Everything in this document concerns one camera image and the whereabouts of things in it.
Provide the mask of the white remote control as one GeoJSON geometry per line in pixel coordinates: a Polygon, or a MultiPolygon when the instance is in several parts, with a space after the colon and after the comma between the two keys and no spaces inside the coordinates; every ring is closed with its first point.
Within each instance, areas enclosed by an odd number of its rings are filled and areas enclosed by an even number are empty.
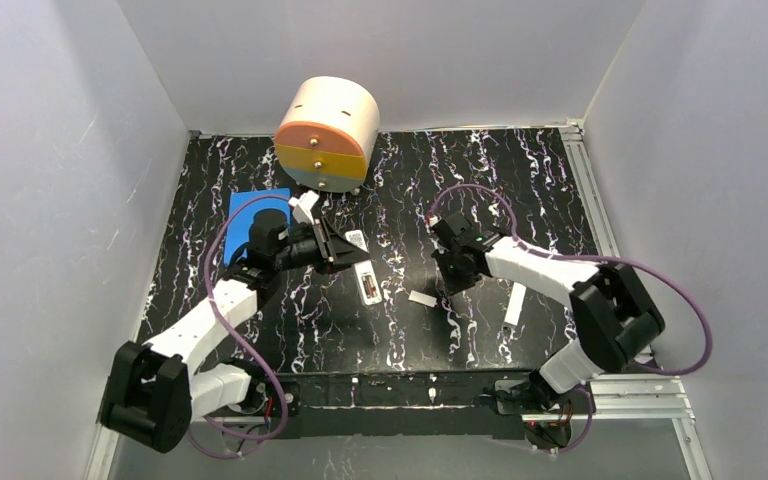
{"type": "Polygon", "coordinates": [[[366,260],[355,263],[353,270],[362,303],[370,306],[382,302],[383,295],[372,262],[366,260]]]}

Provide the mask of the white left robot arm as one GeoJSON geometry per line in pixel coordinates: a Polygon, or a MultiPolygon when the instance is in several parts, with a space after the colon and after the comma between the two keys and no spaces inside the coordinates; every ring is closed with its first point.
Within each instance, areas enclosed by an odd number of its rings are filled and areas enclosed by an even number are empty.
{"type": "Polygon", "coordinates": [[[325,219],[301,214],[289,224],[280,210],[257,212],[210,294],[167,330],[116,351],[99,423],[157,452],[173,450],[194,420],[246,399],[253,375],[241,364],[198,369],[267,304],[283,272],[313,267],[328,275],[369,258],[325,219]]]}

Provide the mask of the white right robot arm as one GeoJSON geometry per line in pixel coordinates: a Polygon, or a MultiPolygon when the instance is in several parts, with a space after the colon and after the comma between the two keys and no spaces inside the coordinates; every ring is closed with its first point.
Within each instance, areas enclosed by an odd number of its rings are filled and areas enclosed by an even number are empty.
{"type": "Polygon", "coordinates": [[[583,382],[621,372],[665,329],[661,312],[628,265],[531,253],[506,232],[482,232],[461,214],[434,218],[430,229],[439,245],[432,256],[447,294],[483,278],[502,279],[571,312],[576,339],[529,374],[524,400],[549,405],[583,382]]]}

